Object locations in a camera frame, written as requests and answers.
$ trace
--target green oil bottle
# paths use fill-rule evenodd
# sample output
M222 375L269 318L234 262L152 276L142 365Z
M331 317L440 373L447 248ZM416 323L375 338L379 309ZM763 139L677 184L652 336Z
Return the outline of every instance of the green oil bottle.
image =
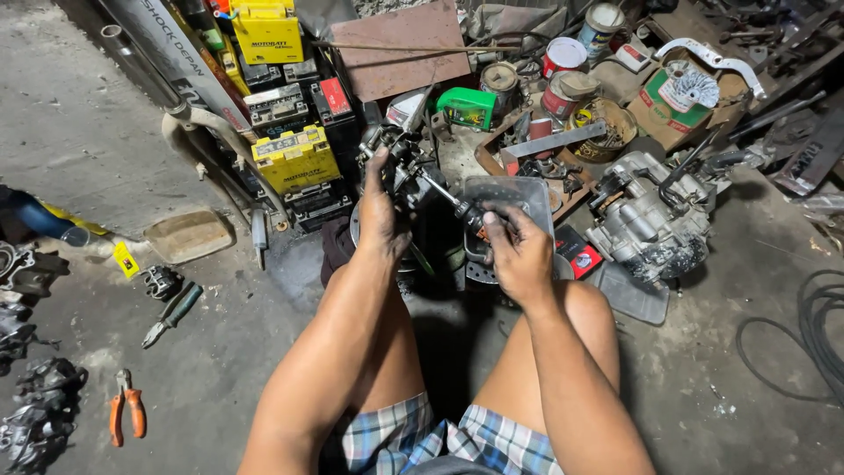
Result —
M448 121L457 125L490 130L495 94L482 90L454 87L436 101L436 111L444 111Z

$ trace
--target pliers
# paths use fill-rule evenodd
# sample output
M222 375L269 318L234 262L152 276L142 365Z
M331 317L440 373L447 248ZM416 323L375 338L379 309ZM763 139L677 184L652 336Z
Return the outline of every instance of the pliers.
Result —
M202 295L202 293L202 286L196 285L192 281L186 283L181 289L181 292L177 293L176 296L167 303L164 310L161 311L158 323L149 329L149 332L143 339L143 343L141 343L143 349L145 350L153 346L153 344L158 341L161 334L163 334L168 328L176 328L176 324L178 324L179 320L181 320L191 307L193 307L193 304L197 302L197 299L200 295Z
M133 435L143 438L147 434L147 416L141 402L141 390L132 389L132 374L128 369L121 369L115 375L117 388L120 391L117 396L111 398L111 415L109 416L109 430L111 431L111 444L115 447L123 447L123 431L121 419L123 416L123 402L129 401L132 410Z

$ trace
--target metal ruler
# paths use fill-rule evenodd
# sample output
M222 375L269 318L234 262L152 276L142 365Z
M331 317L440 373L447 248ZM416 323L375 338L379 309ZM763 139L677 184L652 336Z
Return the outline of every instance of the metal ruler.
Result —
M581 140L591 139L592 137L598 137L599 135L606 134L606 132L607 127L602 120L584 127L566 130L565 132L560 132L559 134L552 134L541 139L529 140L523 144L512 145L503 149L502 152L507 152L516 158L519 158L555 149L563 145L580 142Z

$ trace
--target plaid shorts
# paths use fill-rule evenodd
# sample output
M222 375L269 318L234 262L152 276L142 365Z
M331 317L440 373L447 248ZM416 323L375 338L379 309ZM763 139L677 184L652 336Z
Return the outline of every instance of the plaid shorts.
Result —
M319 473L395 475L445 453L505 475L562 475L548 436L481 406L460 424L434 425L428 394L341 419L322 449Z

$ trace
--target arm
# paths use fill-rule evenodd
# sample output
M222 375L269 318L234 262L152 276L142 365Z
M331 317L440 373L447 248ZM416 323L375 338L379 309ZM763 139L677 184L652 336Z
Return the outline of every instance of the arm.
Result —
M347 270L264 387L239 475L315 472L328 432L349 405L398 257L410 242L409 234L394 232L392 202L381 185L386 158L379 150L367 169L360 244Z
M551 285L551 236L520 209L484 215L495 274L504 292L524 309L545 427L567 475L651 474L653 466L613 386L583 345ZM516 232L515 243L505 226Z

